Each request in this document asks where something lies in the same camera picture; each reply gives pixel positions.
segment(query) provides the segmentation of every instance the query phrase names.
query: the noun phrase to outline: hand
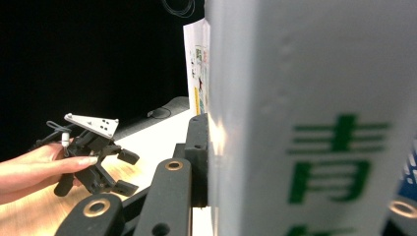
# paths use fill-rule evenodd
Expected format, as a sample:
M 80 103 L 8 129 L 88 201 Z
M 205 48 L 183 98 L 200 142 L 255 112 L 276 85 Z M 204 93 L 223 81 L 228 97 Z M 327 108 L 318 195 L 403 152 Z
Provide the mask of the hand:
M 60 144 L 49 144 L 1 162 L 0 205 L 55 184 L 64 173 L 75 173 L 97 163 L 96 157 L 62 159 L 63 152 Z

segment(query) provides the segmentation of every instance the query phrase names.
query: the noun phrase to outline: wooden table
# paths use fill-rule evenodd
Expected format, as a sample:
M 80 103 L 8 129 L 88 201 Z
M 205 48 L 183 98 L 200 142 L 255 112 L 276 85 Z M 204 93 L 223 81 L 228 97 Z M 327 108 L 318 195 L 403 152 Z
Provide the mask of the wooden table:
M 177 143 L 185 143 L 189 110 L 150 126 L 116 142 L 122 148 L 138 154 L 141 159 L 130 165 L 116 156 L 103 161 L 104 168 L 117 181 L 119 179 L 139 186 L 151 183 L 157 164 L 172 157 Z M 55 185 L 26 196 L 18 201 L 0 206 L 0 235 L 54 235 L 71 209 L 89 196 L 84 187 L 74 187 L 64 198 L 53 194 Z M 126 197 L 117 195 L 123 201 Z M 193 209 L 193 235 L 212 235 L 210 208 Z

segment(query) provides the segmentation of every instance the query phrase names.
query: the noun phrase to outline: fingernail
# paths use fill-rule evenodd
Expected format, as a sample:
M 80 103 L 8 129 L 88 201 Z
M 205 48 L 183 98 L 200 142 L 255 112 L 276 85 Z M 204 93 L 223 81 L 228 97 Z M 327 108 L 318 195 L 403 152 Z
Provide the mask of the fingernail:
M 94 165 L 94 164 L 97 163 L 97 161 L 98 161 L 97 157 L 86 157 L 86 158 L 83 158 L 82 160 L 80 160 L 79 163 L 81 165 Z

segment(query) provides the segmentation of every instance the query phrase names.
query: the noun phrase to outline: mounting hole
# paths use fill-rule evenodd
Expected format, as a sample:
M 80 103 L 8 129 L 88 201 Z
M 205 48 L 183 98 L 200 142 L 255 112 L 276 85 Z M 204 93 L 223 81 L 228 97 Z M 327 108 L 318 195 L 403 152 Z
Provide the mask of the mounting hole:
M 165 165 L 165 168 L 166 168 L 166 169 L 168 169 L 168 170 L 172 170 L 172 171 L 174 171 L 174 170 L 179 170 L 179 169 L 181 169 L 181 168 L 182 168 L 182 166 L 183 166 L 183 163 L 182 163 L 182 162 L 177 161 L 177 160 L 173 160 L 173 161 L 168 162 L 168 163 Z
M 417 218 L 417 209 L 407 203 L 392 201 L 389 205 L 390 210 L 407 218 Z
M 165 236 L 169 233 L 169 226 L 166 223 L 158 223 L 152 230 L 153 236 Z
M 104 214 L 110 208 L 110 201 L 107 199 L 92 200 L 83 210 L 86 217 L 96 217 Z

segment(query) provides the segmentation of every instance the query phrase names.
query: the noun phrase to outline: brass insert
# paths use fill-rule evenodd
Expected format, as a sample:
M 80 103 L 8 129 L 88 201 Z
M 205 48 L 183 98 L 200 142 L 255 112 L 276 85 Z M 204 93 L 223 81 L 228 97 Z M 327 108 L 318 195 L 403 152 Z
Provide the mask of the brass insert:
M 417 209 L 407 203 L 392 201 L 389 205 L 390 210 L 407 218 L 417 218 Z
M 170 161 L 165 165 L 165 168 L 171 171 L 179 170 L 182 167 L 183 167 L 183 163 L 177 160 Z
M 96 217 L 104 214 L 110 208 L 110 201 L 107 199 L 92 200 L 83 210 L 86 217 Z

